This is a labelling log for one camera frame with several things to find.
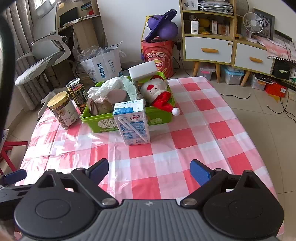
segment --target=purple toy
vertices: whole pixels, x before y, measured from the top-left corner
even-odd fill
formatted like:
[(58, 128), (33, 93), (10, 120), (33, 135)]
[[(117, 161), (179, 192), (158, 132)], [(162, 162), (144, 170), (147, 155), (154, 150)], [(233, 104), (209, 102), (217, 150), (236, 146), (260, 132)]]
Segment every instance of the purple toy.
[(150, 16), (147, 21), (147, 26), (151, 29), (151, 32), (145, 38), (146, 42), (151, 42), (154, 38), (159, 36), (164, 40), (171, 40), (178, 34), (178, 27), (171, 20), (176, 16), (177, 11), (171, 9), (164, 15), (156, 14)]

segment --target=tiled floor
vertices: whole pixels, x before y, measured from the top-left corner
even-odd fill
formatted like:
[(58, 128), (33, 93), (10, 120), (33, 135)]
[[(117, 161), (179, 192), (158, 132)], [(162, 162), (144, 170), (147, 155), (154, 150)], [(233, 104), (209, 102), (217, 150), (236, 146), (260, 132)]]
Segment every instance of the tiled floor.
[[(188, 77), (184, 70), (178, 70), (172, 78)], [(233, 96), (223, 96), (228, 105), (246, 129), (260, 153), (275, 186), (279, 202), (285, 210), (285, 234), (282, 240), (296, 241), (296, 123), (289, 119), (285, 113), (276, 114), (283, 110), (280, 101), (269, 96), (265, 91), (255, 90), (251, 86), (218, 84), (212, 80), (211, 84), (220, 94), (232, 94), (247, 100)], [(289, 100), (287, 111), (296, 115), (296, 102)], [(38, 110), (28, 112), (22, 122), (10, 136), (10, 140), (30, 140), (37, 123)], [(14, 147), (10, 153), (11, 160), (20, 165), (24, 156), (24, 147)]]

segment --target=office chair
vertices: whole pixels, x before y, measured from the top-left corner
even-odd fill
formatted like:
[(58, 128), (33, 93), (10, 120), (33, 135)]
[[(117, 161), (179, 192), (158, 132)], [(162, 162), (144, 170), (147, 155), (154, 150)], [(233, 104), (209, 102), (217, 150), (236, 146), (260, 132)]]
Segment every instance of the office chair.
[[(29, 82), (35, 77), (41, 75), (48, 67), (56, 65), (70, 56), (71, 50), (65, 44), (67, 38), (65, 36), (62, 37), (58, 35), (58, 9), (59, 3), (56, 2), (51, 4), (49, 0), (36, 9), (38, 19), (36, 24), (33, 26), (33, 36), (35, 41), (31, 43), (32, 51), (20, 56), (16, 60), (19, 61), (22, 58), (34, 56), (39, 61), (16, 79), (15, 86)], [(44, 77), (50, 92), (41, 100), (41, 103), (44, 103), (44, 105), (38, 112), (38, 119), (40, 119), (45, 112), (47, 103), (53, 96), (59, 92), (67, 91), (67, 88), (54, 89), (45, 74)]]

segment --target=red stool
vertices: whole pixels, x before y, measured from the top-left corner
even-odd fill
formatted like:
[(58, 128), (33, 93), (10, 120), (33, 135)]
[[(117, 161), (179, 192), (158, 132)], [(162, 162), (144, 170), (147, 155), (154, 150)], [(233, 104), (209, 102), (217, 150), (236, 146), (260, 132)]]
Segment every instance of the red stool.
[(3, 148), (1, 150), (1, 157), (4, 158), (4, 160), (7, 162), (8, 166), (10, 167), (10, 169), (15, 172), (17, 169), (15, 168), (15, 166), (13, 165), (13, 163), (11, 162), (11, 160), (9, 159), (8, 155), (6, 154), (6, 151), (8, 150), (12, 150), (13, 146), (26, 146), (28, 145), (27, 141), (5, 141)]

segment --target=desk fan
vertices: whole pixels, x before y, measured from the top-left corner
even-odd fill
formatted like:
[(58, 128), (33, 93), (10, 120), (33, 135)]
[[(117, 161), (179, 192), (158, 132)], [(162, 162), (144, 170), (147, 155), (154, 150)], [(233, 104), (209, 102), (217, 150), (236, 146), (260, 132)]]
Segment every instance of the desk fan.
[(248, 12), (243, 17), (243, 23), (247, 29), (248, 35), (247, 37), (244, 37), (244, 39), (253, 43), (257, 43), (257, 40), (252, 38), (252, 33), (258, 34), (263, 29), (263, 21), (260, 16), (254, 12)]

